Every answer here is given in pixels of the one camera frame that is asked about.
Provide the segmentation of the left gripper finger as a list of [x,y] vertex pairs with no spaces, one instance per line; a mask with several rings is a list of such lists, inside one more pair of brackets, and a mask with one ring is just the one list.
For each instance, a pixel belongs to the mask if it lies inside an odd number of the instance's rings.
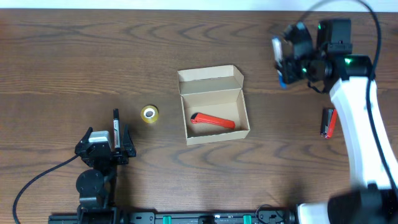
[[134,144],[132,143],[132,140],[131,140],[131,137],[129,134],[129,126],[127,124],[124,126],[123,147],[124,147],[124,150],[128,154],[134,154]]
[[90,135],[92,132],[93,132],[93,128],[89,127],[87,132],[85,133],[85,135],[78,142],[78,144],[77,144],[78,149],[86,149],[89,146],[89,144],[90,144],[89,138],[90,138]]

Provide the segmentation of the red black stapler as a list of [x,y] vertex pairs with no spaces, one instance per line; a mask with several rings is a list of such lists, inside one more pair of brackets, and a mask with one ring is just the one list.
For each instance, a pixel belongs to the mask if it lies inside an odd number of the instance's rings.
[[333,135],[337,111],[334,108],[323,108],[320,135],[325,139],[330,139]]

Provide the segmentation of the blue marker pen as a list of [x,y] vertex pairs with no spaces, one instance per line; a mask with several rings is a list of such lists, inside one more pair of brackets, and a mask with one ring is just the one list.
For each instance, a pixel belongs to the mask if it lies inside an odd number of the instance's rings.
[[286,89],[286,84],[282,75],[282,43],[278,37],[272,38],[272,47],[274,51],[275,67],[279,76],[279,84],[283,89]]

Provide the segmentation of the orange utility knife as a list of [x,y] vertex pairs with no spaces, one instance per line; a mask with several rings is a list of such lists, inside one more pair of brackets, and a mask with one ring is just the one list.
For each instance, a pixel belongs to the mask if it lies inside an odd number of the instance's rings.
[[224,128],[229,128],[229,129],[234,129],[236,126],[234,121],[215,117],[215,116],[210,116],[208,114],[203,114],[203,113],[193,114],[190,118],[190,121],[193,124],[206,123],[206,124],[212,124],[212,125],[221,126]]

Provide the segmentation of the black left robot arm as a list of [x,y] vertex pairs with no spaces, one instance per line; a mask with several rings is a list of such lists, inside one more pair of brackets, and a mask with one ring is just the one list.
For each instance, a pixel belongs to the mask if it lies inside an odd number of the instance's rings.
[[129,164],[136,149],[124,126],[120,149],[111,149],[108,131],[88,128],[75,146],[75,154],[89,167],[76,180],[79,196],[78,224],[129,223],[129,215],[114,204],[118,166]]

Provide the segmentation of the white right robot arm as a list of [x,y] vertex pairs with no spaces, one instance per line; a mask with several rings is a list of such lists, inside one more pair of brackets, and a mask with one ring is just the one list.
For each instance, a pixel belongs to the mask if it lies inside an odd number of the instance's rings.
[[320,21],[316,40],[297,22],[286,28],[283,38],[273,38],[272,45],[281,84],[306,80],[313,88],[323,82],[334,106],[323,135],[330,137],[334,120],[340,121],[352,186],[327,202],[297,205],[286,222],[396,223],[397,159],[379,111],[376,64],[353,53],[350,20]]

